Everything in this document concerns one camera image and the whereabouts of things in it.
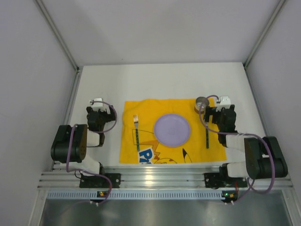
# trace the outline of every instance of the yellow towel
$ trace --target yellow towel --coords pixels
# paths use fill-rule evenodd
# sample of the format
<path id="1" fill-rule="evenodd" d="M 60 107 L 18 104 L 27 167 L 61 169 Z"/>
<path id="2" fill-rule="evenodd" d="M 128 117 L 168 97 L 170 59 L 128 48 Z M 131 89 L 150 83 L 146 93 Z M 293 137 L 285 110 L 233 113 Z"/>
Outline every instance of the yellow towel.
<path id="1" fill-rule="evenodd" d="M 217 134 L 209 132 L 209 149 L 206 149 L 206 130 L 199 120 L 199 115 L 194 111 L 194 105 L 195 99 L 126 101 L 123 112 L 120 163 L 165 164 L 227 160 L 225 148 L 218 142 Z M 214 106 L 212 99 L 210 99 L 210 106 Z M 154 135 L 155 122 L 168 113 L 179 114 L 190 124 L 190 138 L 180 147 L 164 146 Z M 135 114 L 139 118 L 139 153 L 133 121 Z M 209 128 L 218 130 L 212 123 L 209 123 Z"/>

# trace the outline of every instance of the white wall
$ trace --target white wall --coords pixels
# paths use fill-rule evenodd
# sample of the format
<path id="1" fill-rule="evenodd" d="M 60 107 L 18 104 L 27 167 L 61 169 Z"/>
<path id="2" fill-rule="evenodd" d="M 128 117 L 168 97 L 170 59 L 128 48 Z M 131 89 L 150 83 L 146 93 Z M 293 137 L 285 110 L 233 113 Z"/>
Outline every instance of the white wall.
<path id="1" fill-rule="evenodd" d="M 0 2 L 0 224 L 26 225 L 75 72 L 32 0 Z"/>
<path id="2" fill-rule="evenodd" d="M 285 5 L 249 66 L 269 133 L 284 152 L 301 200 L 301 1 Z"/>
<path id="3" fill-rule="evenodd" d="M 80 65 L 243 62 L 278 0 L 44 0 Z"/>

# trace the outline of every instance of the plate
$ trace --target plate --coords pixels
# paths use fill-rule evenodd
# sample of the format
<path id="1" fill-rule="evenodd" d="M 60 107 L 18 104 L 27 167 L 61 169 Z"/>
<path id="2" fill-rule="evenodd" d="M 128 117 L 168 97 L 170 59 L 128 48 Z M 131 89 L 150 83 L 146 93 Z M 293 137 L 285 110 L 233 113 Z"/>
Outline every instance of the plate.
<path id="1" fill-rule="evenodd" d="M 178 147 L 190 137 L 190 125 L 179 114 L 165 114 L 155 123 L 154 133 L 157 140 L 168 147 Z"/>

